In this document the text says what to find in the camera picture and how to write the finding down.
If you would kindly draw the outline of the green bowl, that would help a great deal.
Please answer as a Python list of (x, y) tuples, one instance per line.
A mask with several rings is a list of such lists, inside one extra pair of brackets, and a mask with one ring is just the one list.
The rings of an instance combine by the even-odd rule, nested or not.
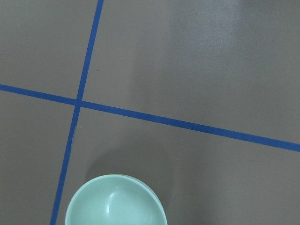
[(72, 197), (67, 225), (166, 225), (167, 218), (155, 192), (137, 178), (103, 175), (83, 184)]

